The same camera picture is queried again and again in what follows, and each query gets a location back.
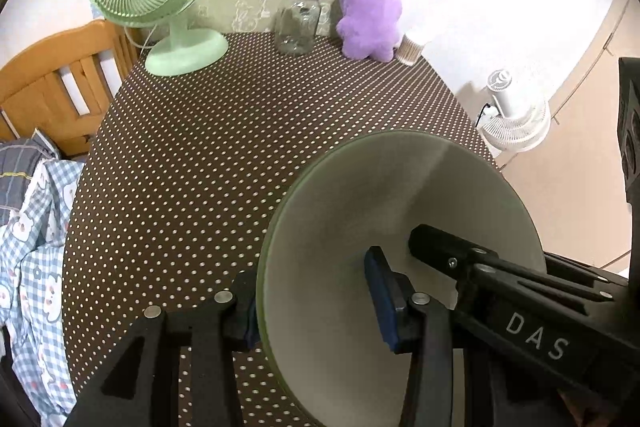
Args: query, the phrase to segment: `blue plaid blanket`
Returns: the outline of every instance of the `blue plaid blanket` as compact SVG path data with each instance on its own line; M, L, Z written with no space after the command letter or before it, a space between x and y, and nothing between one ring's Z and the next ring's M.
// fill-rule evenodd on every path
M20 211L0 227L0 325L42 427L61 427L76 403L62 335L62 267L81 170L77 162L41 161Z

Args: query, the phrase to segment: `table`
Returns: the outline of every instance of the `table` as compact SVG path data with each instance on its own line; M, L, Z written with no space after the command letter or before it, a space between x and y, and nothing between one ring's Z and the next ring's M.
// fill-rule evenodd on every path
M76 393L151 305L195 306L254 266L271 215L303 169L379 130L446 137L493 162L466 113L421 59L347 60L320 38L284 57L271 34L228 36L214 65L155 77L141 63L120 88L82 173L68 229L63 328ZM190 425L189 352L180 378ZM236 354L247 425L303 426L258 348Z

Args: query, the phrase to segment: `white fan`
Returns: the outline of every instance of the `white fan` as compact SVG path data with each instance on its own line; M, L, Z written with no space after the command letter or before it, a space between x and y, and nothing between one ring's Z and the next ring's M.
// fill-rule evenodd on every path
M549 104L517 82L507 70L494 71L486 83L495 105L484 106L478 129L496 149L524 152L545 139L551 127Z

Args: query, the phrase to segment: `fan stand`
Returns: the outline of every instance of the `fan stand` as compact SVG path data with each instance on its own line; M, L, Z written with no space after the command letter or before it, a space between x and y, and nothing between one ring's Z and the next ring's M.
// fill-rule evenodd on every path
M169 35L146 56L146 70L157 76L191 73L213 64L226 53L224 35L210 28L187 28L186 10L171 17Z

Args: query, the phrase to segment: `cartoon bear print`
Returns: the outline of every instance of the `cartoon bear print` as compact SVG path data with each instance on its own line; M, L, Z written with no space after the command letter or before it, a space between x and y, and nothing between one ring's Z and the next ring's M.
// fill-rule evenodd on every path
M33 177L38 180L38 187L45 188L47 186L47 179L49 179L49 175L47 174L47 169L44 168L44 164L38 165Z
M18 338L18 333L17 331L15 331L14 323L12 323L11 321L7 321L4 323L4 325L6 326L6 330L9 332L9 341L11 343L11 346L13 347L14 342Z
M38 346L38 367L42 372L42 383L44 384L44 388L47 390L47 394L49 396L53 396L50 385L54 381L54 378L49 374L47 364L44 361L44 344L40 344L40 346Z
M29 238L32 228L33 219L27 214L20 214L20 219L12 225L11 231L17 239L24 243Z
M44 312L51 323L60 318L62 309L62 277L49 275L45 284Z
M65 199L66 207L69 210L71 210L71 207L74 204L74 198L76 197L76 188L78 188L78 184L76 182L69 183L62 188L62 195Z
M9 274L9 279L11 279L12 286L14 288L17 288L18 284L20 284L20 268L16 267L15 270L9 268L6 272Z
M29 204L31 202L31 198L33 198L36 190L41 191L45 187L45 183L42 181L44 170L44 164L42 162L38 163L38 166L33 173L33 178L31 179L29 185L27 185L27 190L24 193L24 198L22 199L22 201L24 202L23 205Z
M27 288L20 286L20 309L22 309L22 317L31 322L31 307L29 306L29 296Z
M51 241L54 240L57 233L58 233L58 224L56 222L56 216L52 208L51 211L49 212L49 222L47 223L47 232L45 234L45 241L47 241L47 243L50 243Z
M0 308L11 308L11 292L5 285L0 284Z

